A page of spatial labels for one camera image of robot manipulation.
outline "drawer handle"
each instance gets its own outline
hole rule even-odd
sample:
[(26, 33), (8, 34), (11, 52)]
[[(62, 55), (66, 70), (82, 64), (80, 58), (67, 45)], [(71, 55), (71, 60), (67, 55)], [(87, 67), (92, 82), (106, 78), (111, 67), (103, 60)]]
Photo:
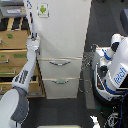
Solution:
[(66, 65), (66, 64), (71, 63), (71, 61), (66, 61), (66, 62), (64, 62), (64, 63), (62, 63), (62, 64), (57, 64), (55, 61), (50, 61), (49, 63), (54, 64), (54, 65), (57, 65), (57, 66), (64, 66), (64, 65)]
[(16, 74), (16, 71), (14, 72), (8, 72), (8, 73), (0, 73), (0, 75), (15, 75)]
[(64, 82), (60, 82), (60, 81), (52, 81), (53, 83), (56, 83), (56, 84), (66, 84), (69, 82), (69, 80), (66, 80)]
[(7, 61), (0, 62), (0, 64), (8, 63), (8, 62), (9, 62), (9, 59), (7, 59)]
[(4, 88), (6, 88), (6, 87), (2, 86), (0, 92), (7, 92), (7, 91), (3, 91)]

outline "floor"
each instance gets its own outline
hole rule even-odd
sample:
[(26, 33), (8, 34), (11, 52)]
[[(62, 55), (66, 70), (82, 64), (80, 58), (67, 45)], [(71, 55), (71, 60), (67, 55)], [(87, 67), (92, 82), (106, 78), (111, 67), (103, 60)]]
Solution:
[[(128, 8), (128, 1), (120, 0), (92, 0), (88, 32), (86, 35), (85, 57), (90, 54), (91, 46), (110, 46), (111, 36), (120, 33), (126, 36), (120, 23), (120, 12)], [(83, 128), (92, 128), (91, 115), (97, 116), (101, 127), (105, 118), (101, 115), (93, 92), (90, 89), (90, 67), (83, 60), (80, 89), (77, 99), (47, 100), (46, 98), (29, 99), (30, 111), (22, 128), (36, 128), (45, 125), (79, 125)]]

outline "white cabinet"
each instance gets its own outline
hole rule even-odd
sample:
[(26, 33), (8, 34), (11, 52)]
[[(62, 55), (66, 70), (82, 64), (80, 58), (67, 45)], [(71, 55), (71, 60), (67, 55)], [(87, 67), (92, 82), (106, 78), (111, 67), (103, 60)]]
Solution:
[[(48, 99), (76, 98), (88, 28), (91, 0), (30, 0), (36, 32), (41, 37), (39, 61)], [(39, 4), (47, 4), (47, 18), (38, 15)], [(70, 82), (52, 82), (51, 79)]]

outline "blue logo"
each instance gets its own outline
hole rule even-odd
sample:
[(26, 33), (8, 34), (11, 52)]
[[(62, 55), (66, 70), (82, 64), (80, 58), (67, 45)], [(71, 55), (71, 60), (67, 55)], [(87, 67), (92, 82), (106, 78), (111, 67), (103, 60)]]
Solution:
[(114, 78), (115, 82), (119, 85), (123, 78), (125, 77), (126, 70), (124, 68), (120, 68), (120, 72), (117, 74), (117, 77)]

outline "robot body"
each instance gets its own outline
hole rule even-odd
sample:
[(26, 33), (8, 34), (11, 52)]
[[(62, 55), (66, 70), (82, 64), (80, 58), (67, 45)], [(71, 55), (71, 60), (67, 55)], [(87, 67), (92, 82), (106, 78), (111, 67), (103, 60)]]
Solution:
[(124, 84), (128, 74), (128, 37), (115, 34), (111, 42), (111, 47), (96, 48), (92, 69), (96, 97), (114, 105), (128, 88)]

